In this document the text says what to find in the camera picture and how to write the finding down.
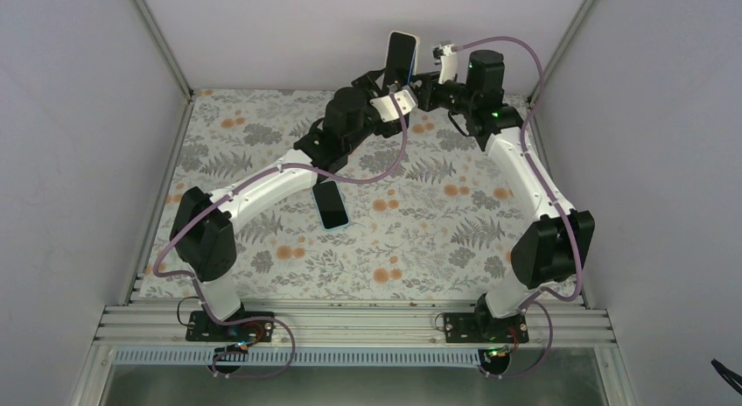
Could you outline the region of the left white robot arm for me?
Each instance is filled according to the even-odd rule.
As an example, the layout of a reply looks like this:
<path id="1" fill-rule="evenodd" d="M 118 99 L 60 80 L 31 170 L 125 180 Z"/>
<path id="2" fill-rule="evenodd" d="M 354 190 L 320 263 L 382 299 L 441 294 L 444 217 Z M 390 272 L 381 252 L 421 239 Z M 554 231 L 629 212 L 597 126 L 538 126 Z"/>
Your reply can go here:
<path id="1" fill-rule="evenodd" d="M 243 328 L 242 301 L 230 276 L 236 233 L 292 194 L 325 179 L 339 181 L 339 170 L 367 137 L 408 133 L 406 116 L 417 106 L 412 88 L 396 83 L 379 89 L 377 74 L 337 90 L 324 115 L 269 166 L 211 192 L 195 186 L 184 193 L 157 260 L 175 250 L 187 264 L 181 273 L 191 278 L 208 327 L 221 340 L 236 338 Z"/>

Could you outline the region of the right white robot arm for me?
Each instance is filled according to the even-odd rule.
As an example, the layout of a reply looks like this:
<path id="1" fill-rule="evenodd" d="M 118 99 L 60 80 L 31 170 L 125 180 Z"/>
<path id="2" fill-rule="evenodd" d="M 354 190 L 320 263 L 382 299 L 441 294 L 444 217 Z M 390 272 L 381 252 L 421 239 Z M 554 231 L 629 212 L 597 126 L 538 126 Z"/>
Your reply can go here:
<path id="1" fill-rule="evenodd" d="M 458 56 L 454 45 L 432 52 L 437 73 L 416 75 L 419 107 L 445 109 L 450 118 L 462 116 L 458 131 L 476 140 L 499 167 L 518 197 L 530 224 L 511 251 L 512 269 L 494 289 L 483 294 L 473 313 L 473 328 L 485 342 L 506 333 L 512 319 L 523 314 L 554 285 L 576 279 L 570 299 L 582 289 L 582 274 L 595 221 L 579 212 L 557 189 L 527 139 L 526 123 L 504 102 L 504 58 L 491 50 L 472 52 L 464 82 L 456 79 Z"/>

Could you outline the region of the phone in light-blue case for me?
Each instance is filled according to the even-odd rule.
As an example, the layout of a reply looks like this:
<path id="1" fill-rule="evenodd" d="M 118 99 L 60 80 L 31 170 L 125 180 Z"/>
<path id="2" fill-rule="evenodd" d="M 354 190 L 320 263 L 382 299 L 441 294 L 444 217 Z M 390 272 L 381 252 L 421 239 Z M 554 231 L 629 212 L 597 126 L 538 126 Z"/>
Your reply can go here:
<path id="1" fill-rule="evenodd" d="M 340 188 L 334 181 L 325 181 L 312 188 L 312 196 L 325 230 L 334 230 L 350 224 Z"/>

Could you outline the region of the floral patterned table mat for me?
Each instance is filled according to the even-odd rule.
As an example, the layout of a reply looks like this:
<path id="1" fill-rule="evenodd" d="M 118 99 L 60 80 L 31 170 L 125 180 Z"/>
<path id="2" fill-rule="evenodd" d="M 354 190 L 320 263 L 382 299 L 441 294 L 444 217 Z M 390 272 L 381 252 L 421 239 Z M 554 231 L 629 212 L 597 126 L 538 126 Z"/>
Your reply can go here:
<path id="1" fill-rule="evenodd" d="M 202 89 L 178 154 L 149 264 L 192 187 L 212 191 L 276 161 L 320 118 L 329 91 Z M 236 236 L 230 271 L 243 298 L 476 299 L 511 270 L 531 216 L 522 196 L 443 110 L 414 112 L 409 141 L 371 136 L 340 183 L 350 222 L 323 228 L 308 190 Z"/>

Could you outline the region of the black object at corner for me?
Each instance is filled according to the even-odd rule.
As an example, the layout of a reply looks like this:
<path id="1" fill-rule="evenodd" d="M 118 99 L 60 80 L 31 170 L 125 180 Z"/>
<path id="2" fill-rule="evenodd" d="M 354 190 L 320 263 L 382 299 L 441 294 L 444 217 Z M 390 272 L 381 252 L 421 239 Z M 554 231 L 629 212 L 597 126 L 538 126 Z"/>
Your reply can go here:
<path id="1" fill-rule="evenodd" d="M 725 366 L 721 361 L 712 359 L 710 364 L 718 375 L 738 394 L 742 395 L 741 375 Z"/>

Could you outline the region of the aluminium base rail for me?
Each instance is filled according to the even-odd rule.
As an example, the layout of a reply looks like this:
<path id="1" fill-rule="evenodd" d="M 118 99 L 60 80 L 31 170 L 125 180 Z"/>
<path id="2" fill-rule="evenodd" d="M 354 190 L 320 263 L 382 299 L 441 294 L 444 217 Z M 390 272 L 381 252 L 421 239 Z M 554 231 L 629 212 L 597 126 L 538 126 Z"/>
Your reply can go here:
<path id="1" fill-rule="evenodd" d="M 293 332 L 299 347 L 444 347 L 445 312 L 463 311 L 467 303 L 420 304 L 329 302 L 254 304 L 274 312 Z M 615 347 L 617 340 L 605 310 L 580 303 L 546 301 L 526 315 L 527 347 L 553 337 L 554 347 Z M 184 345 L 186 329 L 176 319 L 173 302 L 142 302 L 105 307 L 94 333 L 96 345 Z"/>

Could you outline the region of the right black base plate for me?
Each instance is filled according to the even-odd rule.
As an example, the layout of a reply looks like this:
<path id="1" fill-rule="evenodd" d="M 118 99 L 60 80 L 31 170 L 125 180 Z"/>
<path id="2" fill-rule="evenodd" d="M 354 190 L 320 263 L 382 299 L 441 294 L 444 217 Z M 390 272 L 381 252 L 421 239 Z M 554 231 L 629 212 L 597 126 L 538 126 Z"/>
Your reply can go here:
<path id="1" fill-rule="evenodd" d="M 487 312 L 447 312 L 443 314 L 443 329 L 447 343 L 493 344 L 528 343 L 529 331 L 525 317 L 492 318 Z"/>

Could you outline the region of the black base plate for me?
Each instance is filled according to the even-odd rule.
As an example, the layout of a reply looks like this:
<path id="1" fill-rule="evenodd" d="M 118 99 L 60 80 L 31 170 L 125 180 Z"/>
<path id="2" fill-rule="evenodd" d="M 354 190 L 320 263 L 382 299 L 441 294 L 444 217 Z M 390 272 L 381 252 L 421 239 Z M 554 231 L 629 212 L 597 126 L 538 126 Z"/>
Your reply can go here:
<path id="1" fill-rule="evenodd" d="M 493 344 L 528 343 L 529 331 L 525 317 L 492 318 L 487 312 L 447 312 L 443 314 L 443 329 L 447 343 Z"/>
<path id="2" fill-rule="evenodd" d="M 218 325 L 205 311 L 193 311 L 185 331 L 189 342 L 220 342 L 254 344 L 271 342 L 273 324 L 267 320 L 255 320 L 238 325 Z"/>

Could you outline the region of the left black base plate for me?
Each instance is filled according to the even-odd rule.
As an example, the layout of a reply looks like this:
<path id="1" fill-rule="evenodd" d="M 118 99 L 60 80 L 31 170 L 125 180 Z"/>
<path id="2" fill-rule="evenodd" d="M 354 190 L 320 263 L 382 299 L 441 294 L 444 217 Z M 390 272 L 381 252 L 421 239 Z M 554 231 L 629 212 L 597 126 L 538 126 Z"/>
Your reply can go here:
<path id="1" fill-rule="evenodd" d="M 220 342 L 254 344 L 271 342 L 273 324 L 267 320 L 255 320 L 238 325 L 218 325 L 205 311 L 193 311 L 185 331 L 189 342 Z"/>

